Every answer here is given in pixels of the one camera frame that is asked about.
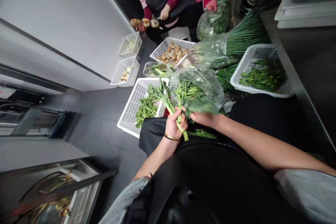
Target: tiled floor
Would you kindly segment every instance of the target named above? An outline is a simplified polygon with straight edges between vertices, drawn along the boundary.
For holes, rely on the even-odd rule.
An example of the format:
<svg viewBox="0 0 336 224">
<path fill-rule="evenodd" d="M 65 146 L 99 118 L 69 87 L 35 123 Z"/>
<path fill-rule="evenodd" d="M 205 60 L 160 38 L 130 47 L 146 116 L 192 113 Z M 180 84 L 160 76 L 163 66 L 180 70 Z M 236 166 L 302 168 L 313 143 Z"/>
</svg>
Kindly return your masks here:
<svg viewBox="0 0 336 224">
<path fill-rule="evenodd" d="M 144 50 L 140 58 L 137 78 L 144 77 L 142 70 L 156 45 L 147 37 L 143 38 Z M 102 216 L 119 193 L 130 183 L 146 160 L 146 154 L 139 149 L 139 139 L 117 127 L 118 120 L 133 90 L 132 87 L 113 88 L 98 91 L 78 92 L 49 96 L 45 107 L 76 113 L 73 129 L 65 140 L 95 156 L 95 161 L 109 169 L 118 169 L 111 185 L 104 188 L 105 202 L 98 202 Z"/>
</svg>

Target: person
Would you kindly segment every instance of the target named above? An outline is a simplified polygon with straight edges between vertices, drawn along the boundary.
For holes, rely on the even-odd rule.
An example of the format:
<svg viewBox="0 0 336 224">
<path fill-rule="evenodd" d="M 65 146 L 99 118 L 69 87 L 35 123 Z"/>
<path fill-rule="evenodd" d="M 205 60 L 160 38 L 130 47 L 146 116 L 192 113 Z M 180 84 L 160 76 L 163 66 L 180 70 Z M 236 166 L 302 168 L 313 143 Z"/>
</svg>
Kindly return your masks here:
<svg viewBox="0 0 336 224">
<path fill-rule="evenodd" d="M 162 33 L 168 32 L 175 27 L 188 26 L 192 41 L 196 41 L 196 27 L 200 18 L 200 10 L 196 0 L 140 0 L 144 10 L 144 18 L 152 20 L 160 18 L 160 28 L 144 27 L 140 23 L 137 27 L 139 31 L 146 31 L 147 36 L 159 45 L 163 39 Z"/>
<path fill-rule="evenodd" d="M 180 114 L 145 119 L 148 159 L 101 224 L 336 223 L 336 170 L 287 143 L 276 98 L 250 95 L 230 117 L 192 113 L 194 124 L 182 115 L 184 130 L 200 126 L 217 139 L 179 142 Z"/>
</svg>

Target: gold bracelet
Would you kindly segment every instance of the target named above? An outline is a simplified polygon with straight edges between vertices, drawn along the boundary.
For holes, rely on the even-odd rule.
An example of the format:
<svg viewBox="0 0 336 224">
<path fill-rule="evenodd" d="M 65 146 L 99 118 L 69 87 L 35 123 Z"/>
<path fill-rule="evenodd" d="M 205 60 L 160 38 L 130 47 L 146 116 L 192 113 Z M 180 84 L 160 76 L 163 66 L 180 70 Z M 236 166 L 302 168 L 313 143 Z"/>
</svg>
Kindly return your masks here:
<svg viewBox="0 0 336 224">
<path fill-rule="evenodd" d="M 164 135 L 165 135 L 166 138 L 168 138 L 170 140 L 181 142 L 181 139 L 177 139 L 177 138 L 171 137 L 171 136 L 167 135 L 167 133 L 165 133 Z"/>
</svg>

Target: white container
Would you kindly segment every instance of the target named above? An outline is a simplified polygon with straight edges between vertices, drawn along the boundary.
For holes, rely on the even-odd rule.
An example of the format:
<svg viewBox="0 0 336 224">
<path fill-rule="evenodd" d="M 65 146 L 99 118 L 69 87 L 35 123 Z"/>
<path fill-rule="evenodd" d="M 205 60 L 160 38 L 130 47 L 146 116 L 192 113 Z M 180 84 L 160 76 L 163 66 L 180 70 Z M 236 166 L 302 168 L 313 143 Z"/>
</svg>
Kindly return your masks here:
<svg viewBox="0 0 336 224">
<path fill-rule="evenodd" d="M 127 43 L 129 44 L 132 40 L 134 40 L 134 47 L 131 51 L 126 51 Z M 132 33 L 124 38 L 124 41 L 121 44 L 119 50 L 119 56 L 123 58 L 130 58 L 133 56 L 137 56 L 139 49 L 141 47 L 142 40 L 140 38 L 139 32 Z"/>
<path fill-rule="evenodd" d="M 139 72 L 140 64 L 135 58 L 136 56 L 133 56 L 131 58 L 123 59 L 119 62 L 119 65 L 117 67 L 116 73 L 114 74 L 114 77 L 112 78 L 112 81 L 110 83 L 111 86 L 117 86 L 117 87 L 128 87 L 133 86 L 135 83 L 135 80 L 137 78 L 137 74 Z M 131 67 L 130 73 L 128 74 L 128 78 L 126 82 L 119 82 L 121 76 L 123 75 L 123 72 L 126 71 L 127 67 Z"/>
<path fill-rule="evenodd" d="M 157 56 L 161 56 L 168 48 L 169 43 L 170 42 L 174 42 L 175 45 L 180 46 L 183 49 L 190 49 L 191 47 L 194 46 L 195 42 L 190 42 L 190 41 L 186 41 L 186 40 L 179 40 L 176 38 L 172 38 L 172 37 L 167 37 L 164 39 L 164 41 L 154 50 L 154 52 L 152 52 L 152 54 L 150 55 L 151 58 L 155 59 L 157 62 L 162 62 L 161 60 L 158 60 L 156 57 Z M 182 59 L 180 59 L 180 61 L 176 64 L 177 66 L 179 66 L 183 60 L 187 57 L 187 54 L 185 54 L 183 56 Z"/>
<path fill-rule="evenodd" d="M 288 98 L 293 95 L 292 86 L 288 78 L 286 82 L 276 91 L 276 93 L 255 89 L 253 87 L 246 87 L 239 84 L 242 73 L 250 72 L 254 66 L 254 61 L 263 60 L 266 58 L 278 58 L 278 53 L 272 44 L 257 44 L 250 46 L 240 63 L 238 64 L 234 74 L 231 77 L 230 83 L 235 89 L 247 93 L 264 93 L 276 98 Z"/>
<path fill-rule="evenodd" d="M 168 78 L 162 78 L 163 82 L 167 85 L 169 83 Z M 139 138 L 141 128 L 137 128 L 135 125 L 136 116 L 135 114 L 138 112 L 140 103 L 139 99 L 143 99 L 148 97 L 147 89 L 148 85 L 152 84 L 153 87 L 160 86 L 159 78 L 138 78 L 136 84 L 133 88 L 131 96 L 129 97 L 126 107 L 121 114 L 121 117 L 118 121 L 117 127 L 122 129 L 123 131 L 130 133 L 131 135 Z M 154 103 L 158 106 L 155 117 L 162 117 L 165 114 L 166 106 L 162 103 L 162 101 L 157 101 Z"/>
</svg>

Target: stool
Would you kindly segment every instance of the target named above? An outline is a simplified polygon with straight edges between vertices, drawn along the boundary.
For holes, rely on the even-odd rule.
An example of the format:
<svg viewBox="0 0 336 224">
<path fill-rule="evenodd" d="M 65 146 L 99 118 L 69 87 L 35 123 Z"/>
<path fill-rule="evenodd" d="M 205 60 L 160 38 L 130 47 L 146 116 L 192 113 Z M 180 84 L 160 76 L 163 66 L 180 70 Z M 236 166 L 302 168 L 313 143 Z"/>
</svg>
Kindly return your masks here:
<svg viewBox="0 0 336 224">
<path fill-rule="evenodd" d="M 174 29 L 171 29 L 168 32 L 169 37 L 173 37 L 175 39 L 185 39 L 188 38 L 188 41 L 191 41 L 189 28 L 188 26 L 185 27 L 176 27 Z"/>
</svg>

